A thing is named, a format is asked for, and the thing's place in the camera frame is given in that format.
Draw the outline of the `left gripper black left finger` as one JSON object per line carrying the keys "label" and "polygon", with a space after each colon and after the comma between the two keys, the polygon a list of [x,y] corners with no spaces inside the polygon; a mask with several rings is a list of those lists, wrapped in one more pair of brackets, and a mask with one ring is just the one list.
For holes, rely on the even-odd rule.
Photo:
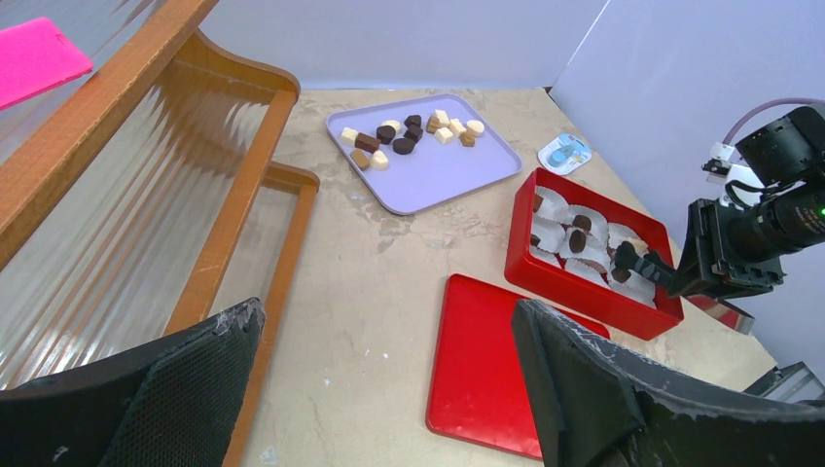
{"label": "left gripper black left finger", "polygon": [[4,466],[219,466],[266,314],[251,298],[1,393]]}

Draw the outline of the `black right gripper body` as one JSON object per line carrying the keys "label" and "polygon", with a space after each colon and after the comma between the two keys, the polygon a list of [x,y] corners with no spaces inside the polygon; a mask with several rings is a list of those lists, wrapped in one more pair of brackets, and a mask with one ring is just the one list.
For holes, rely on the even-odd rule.
{"label": "black right gripper body", "polygon": [[741,215],[716,200],[700,198],[689,205],[682,255],[666,285],[670,297],[745,298],[767,294],[784,282],[779,259],[750,262],[734,250],[726,227]]}

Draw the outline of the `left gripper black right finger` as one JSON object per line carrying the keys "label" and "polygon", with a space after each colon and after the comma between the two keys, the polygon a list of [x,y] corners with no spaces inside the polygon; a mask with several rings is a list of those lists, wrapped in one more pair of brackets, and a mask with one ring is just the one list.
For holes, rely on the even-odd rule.
{"label": "left gripper black right finger", "polygon": [[537,300],[511,320],[547,466],[820,466],[824,405],[674,371]]}

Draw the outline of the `beige square chocolate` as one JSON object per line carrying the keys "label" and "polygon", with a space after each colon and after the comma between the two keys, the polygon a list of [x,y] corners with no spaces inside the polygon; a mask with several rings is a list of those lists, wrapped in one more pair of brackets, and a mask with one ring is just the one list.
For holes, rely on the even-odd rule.
{"label": "beige square chocolate", "polygon": [[630,237],[627,242],[631,244],[635,253],[639,256],[644,256],[649,252],[649,245],[647,242],[637,237]]}

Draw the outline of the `red box lid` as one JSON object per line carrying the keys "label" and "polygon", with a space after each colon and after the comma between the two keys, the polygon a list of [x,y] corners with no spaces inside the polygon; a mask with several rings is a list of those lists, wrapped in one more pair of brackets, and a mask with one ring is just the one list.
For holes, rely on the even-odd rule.
{"label": "red box lid", "polygon": [[467,275],[447,279],[425,423],[442,436],[539,460],[511,329],[521,298]]}

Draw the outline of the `dark round chocolate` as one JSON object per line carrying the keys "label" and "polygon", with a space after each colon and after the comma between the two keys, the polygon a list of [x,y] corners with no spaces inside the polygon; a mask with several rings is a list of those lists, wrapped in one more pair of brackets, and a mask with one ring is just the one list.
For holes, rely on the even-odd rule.
{"label": "dark round chocolate", "polygon": [[568,248],[571,253],[578,254],[585,250],[588,242],[588,235],[586,232],[571,229],[568,236]]}

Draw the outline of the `dark heart chocolate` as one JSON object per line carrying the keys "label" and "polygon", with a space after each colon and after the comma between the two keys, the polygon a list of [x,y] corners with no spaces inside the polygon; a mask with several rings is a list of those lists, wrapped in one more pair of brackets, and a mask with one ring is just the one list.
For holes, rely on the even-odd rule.
{"label": "dark heart chocolate", "polygon": [[585,233],[589,233],[592,230],[592,219],[586,215],[577,214],[573,218],[572,226]]}

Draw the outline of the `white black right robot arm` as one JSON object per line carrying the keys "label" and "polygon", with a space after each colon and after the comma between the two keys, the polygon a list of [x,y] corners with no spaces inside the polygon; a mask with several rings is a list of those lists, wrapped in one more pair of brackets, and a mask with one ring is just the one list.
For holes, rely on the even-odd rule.
{"label": "white black right robot arm", "polygon": [[766,294],[783,282],[782,256],[824,241],[823,104],[797,107],[735,148],[761,184],[727,182],[729,206],[705,198],[689,205],[670,297]]}

